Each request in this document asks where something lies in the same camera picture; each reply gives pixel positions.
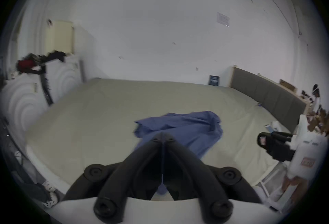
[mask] beige mattress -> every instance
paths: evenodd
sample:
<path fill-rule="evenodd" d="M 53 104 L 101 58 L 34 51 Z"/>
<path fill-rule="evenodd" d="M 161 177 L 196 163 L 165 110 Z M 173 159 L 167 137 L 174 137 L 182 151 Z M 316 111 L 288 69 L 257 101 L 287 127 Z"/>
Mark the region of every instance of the beige mattress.
<path fill-rule="evenodd" d="M 236 167 L 252 185 L 277 164 L 256 143 L 275 120 L 268 111 L 235 89 L 190 83 L 90 80 L 52 105 L 26 142 L 39 164 L 71 185 L 88 165 L 121 162 L 134 150 L 134 121 L 193 111 L 221 119 L 223 136 L 205 164 Z"/>

